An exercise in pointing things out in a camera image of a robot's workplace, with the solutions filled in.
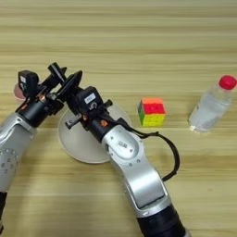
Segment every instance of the colorful cube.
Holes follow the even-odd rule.
[[[160,98],[143,98],[138,107],[138,114],[143,126],[160,126],[166,116],[163,100]]]

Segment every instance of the red object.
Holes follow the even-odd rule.
[[[165,114],[163,104],[143,104],[144,114]]]
[[[225,90],[232,90],[236,84],[237,81],[234,77],[230,75],[225,75],[219,80],[219,86]]]
[[[153,109],[151,107],[151,104],[143,104],[143,108],[144,108],[144,114],[145,115],[153,114]]]

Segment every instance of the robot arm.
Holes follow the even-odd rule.
[[[75,115],[66,126],[71,129],[80,122],[107,150],[144,237],[190,237],[162,179],[145,157],[140,137],[128,131],[124,121],[109,116],[106,109],[112,102],[104,103],[94,87],[75,88],[66,101]]]
[[[49,66],[54,70],[57,64]],[[0,125],[0,234],[3,231],[2,215],[7,191],[15,177],[18,163],[36,135],[36,129],[51,115],[55,115],[65,102],[65,95],[74,88],[80,78],[66,81],[66,68],[60,69],[61,77],[53,73],[39,84],[37,74],[31,71],[19,73],[19,87],[26,101]],[[51,91],[61,84],[57,92]]]
[[[117,125],[102,140],[123,182],[144,237],[189,237],[168,191],[144,154],[143,141]]]

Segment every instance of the wire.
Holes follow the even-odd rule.
[[[169,174],[167,174],[165,177],[162,178],[162,181],[168,181],[174,175],[177,174],[177,172],[178,172],[178,170],[180,168],[180,165],[181,165],[181,158],[180,158],[180,154],[179,154],[179,151],[178,151],[176,145],[169,138],[161,135],[159,133],[159,131],[146,133],[146,132],[135,130],[134,128],[132,128],[127,123],[126,124],[125,123],[120,123],[120,122],[117,122],[117,121],[115,121],[113,119],[104,117],[102,115],[99,115],[99,117],[101,119],[104,119],[104,120],[108,121],[108,122],[112,122],[112,123],[114,123],[116,125],[121,125],[122,127],[124,127],[124,129],[126,129],[127,131],[131,131],[132,133],[134,133],[137,136],[139,136],[141,139],[146,139],[146,138],[151,137],[151,136],[160,137],[161,139],[163,139],[168,144],[169,148],[171,149],[171,151],[172,151],[172,153],[174,155],[174,168],[173,168],[173,170]]]

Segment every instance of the plastic bottle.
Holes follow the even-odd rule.
[[[231,92],[236,83],[235,78],[226,75],[220,79],[218,85],[204,93],[189,117],[192,131],[208,132],[216,125],[231,105]]]

